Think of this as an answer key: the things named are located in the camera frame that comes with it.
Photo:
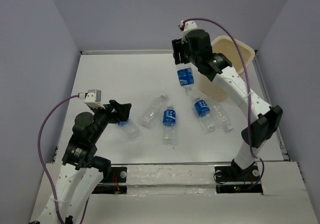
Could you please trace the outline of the center blue label bottle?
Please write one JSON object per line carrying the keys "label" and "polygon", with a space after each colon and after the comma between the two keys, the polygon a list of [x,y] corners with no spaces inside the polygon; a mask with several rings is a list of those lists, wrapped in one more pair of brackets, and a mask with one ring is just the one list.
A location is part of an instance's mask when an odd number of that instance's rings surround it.
{"label": "center blue label bottle", "polygon": [[165,144],[173,144],[176,138],[176,122],[177,114],[174,106],[170,104],[163,112],[162,126],[163,136],[162,140]]}

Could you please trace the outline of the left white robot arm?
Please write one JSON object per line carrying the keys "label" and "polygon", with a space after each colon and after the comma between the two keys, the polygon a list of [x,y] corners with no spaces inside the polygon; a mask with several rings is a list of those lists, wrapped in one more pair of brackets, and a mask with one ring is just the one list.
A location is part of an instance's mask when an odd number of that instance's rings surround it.
{"label": "left white robot arm", "polygon": [[74,119],[72,136],[62,157],[56,181],[42,163],[51,186],[51,195],[35,224],[81,224],[88,200],[95,187],[108,180],[111,161],[96,155],[96,143],[109,124],[129,119],[132,105],[110,100],[108,104],[86,102],[90,112],[81,112]]}

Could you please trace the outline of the beige plastic bin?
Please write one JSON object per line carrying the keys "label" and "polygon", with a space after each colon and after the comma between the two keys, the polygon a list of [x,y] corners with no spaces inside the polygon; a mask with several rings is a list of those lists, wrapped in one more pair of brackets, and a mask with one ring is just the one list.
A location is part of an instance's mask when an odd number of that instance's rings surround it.
{"label": "beige plastic bin", "polygon": [[[255,52],[245,43],[239,40],[236,40],[236,42],[240,48],[245,66],[248,68],[254,58]],[[214,53],[222,53],[228,58],[229,61],[231,61],[233,67],[236,69],[237,74],[244,77],[244,68],[239,53],[229,36],[218,36],[211,42],[211,46]],[[199,89],[202,93],[214,98],[217,101],[223,101],[228,98],[228,95],[220,87],[218,87],[215,83],[211,83],[203,75],[200,76]]]}

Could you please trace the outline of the right blue label bottle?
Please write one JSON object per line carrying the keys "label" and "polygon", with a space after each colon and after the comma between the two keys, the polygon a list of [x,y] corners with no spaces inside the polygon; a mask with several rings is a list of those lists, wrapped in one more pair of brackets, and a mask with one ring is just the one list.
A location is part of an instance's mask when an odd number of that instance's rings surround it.
{"label": "right blue label bottle", "polygon": [[216,129],[216,125],[207,103],[203,99],[196,97],[194,99],[193,106],[203,130],[206,133],[213,132]]}

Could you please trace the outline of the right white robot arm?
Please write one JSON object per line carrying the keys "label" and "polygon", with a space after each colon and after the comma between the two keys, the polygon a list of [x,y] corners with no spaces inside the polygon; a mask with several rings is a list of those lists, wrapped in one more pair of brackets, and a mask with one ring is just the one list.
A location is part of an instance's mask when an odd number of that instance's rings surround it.
{"label": "right white robot arm", "polygon": [[242,180],[264,143],[277,130],[283,110],[247,87],[232,62],[224,54],[213,52],[210,35],[203,29],[184,28],[182,38],[171,43],[176,64],[192,63],[200,74],[222,88],[247,118],[248,125],[241,132],[243,143],[230,168],[231,176]]}

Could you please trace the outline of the clear unlabeled bottle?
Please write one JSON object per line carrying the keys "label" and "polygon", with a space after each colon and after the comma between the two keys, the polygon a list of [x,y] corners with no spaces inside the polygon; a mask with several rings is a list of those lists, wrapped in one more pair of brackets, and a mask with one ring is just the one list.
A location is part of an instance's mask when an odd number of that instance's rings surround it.
{"label": "clear unlabeled bottle", "polygon": [[139,123],[143,127],[150,129],[152,127],[155,117],[162,110],[167,100],[167,95],[160,95],[159,97],[156,97],[142,114]]}
{"label": "clear unlabeled bottle", "polygon": [[222,106],[211,97],[208,99],[208,104],[211,110],[214,112],[218,126],[225,132],[230,132],[233,129],[233,127],[231,125],[230,118],[228,117],[227,113],[222,108]]}

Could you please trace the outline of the small blue label bottle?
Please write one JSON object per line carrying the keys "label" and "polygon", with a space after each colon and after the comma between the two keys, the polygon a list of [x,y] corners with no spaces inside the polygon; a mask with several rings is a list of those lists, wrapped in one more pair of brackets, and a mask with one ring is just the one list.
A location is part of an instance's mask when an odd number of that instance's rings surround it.
{"label": "small blue label bottle", "polygon": [[191,96],[195,83],[191,64],[177,64],[176,69],[180,86],[185,90],[186,95]]}

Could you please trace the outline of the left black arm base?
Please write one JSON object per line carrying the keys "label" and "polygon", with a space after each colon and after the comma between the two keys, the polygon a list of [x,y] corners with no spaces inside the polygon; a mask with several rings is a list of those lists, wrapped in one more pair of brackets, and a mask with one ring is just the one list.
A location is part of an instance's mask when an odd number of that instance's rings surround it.
{"label": "left black arm base", "polygon": [[122,195],[127,193],[127,174],[125,166],[112,166],[108,176],[103,177],[92,194]]}

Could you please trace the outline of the leftmost blue label bottle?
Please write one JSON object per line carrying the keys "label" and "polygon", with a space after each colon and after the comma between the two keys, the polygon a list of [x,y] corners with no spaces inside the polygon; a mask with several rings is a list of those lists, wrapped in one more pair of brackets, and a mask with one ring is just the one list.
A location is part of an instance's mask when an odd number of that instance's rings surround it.
{"label": "leftmost blue label bottle", "polygon": [[120,121],[117,125],[131,141],[136,140],[141,135],[139,127],[131,119]]}

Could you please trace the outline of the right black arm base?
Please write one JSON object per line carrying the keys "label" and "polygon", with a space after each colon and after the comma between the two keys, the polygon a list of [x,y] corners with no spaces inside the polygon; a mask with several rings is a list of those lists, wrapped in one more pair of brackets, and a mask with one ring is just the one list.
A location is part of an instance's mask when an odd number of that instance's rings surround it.
{"label": "right black arm base", "polygon": [[233,173],[231,166],[215,166],[213,179],[217,194],[263,193],[257,165],[250,167],[244,174]]}

